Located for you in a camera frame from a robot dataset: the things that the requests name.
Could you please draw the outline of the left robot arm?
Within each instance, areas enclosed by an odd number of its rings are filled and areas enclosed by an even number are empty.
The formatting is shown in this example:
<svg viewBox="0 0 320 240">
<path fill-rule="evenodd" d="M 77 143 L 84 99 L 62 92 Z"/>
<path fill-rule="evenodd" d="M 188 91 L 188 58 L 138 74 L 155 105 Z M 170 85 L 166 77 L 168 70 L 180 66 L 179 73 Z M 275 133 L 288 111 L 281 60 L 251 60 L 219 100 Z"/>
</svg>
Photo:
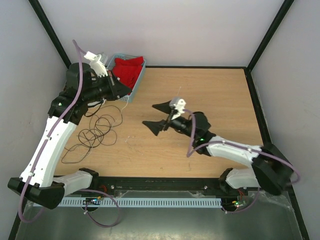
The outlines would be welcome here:
<svg viewBox="0 0 320 240">
<path fill-rule="evenodd" d="M 83 167 L 73 174 L 54 177 L 57 163 L 89 104 L 116 101 L 131 91 L 110 70 L 99 73 L 87 63 L 73 63 L 66 71 L 64 90 L 51 102 L 45 131 L 31 161 L 20 177 L 9 180 L 8 188 L 50 210 L 65 196 L 82 189 L 96 193 L 100 188 L 96 171 Z"/>
</svg>

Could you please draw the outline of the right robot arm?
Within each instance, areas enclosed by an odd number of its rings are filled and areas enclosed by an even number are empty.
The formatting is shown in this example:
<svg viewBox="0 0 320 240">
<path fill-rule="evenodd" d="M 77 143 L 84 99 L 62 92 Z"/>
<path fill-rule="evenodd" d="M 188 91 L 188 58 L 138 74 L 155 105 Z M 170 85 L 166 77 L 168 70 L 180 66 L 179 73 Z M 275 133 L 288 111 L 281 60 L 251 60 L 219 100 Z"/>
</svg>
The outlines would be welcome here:
<svg viewBox="0 0 320 240">
<path fill-rule="evenodd" d="M 210 132 L 211 124 L 201 111 L 186 109 L 186 102 L 176 97 L 152 107 L 167 114 L 166 119 L 142 123 L 157 136 L 160 132 L 174 129 L 190 138 L 186 156 L 193 153 L 231 160 L 245 166 L 244 169 L 228 168 L 220 176 L 218 188 L 229 195 L 240 188 L 261 188 L 272 195 L 280 195 L 291 184 L 292 175 L 298 171 L 272 143 L 249 145 L 227 140 Z"/>
</svg>

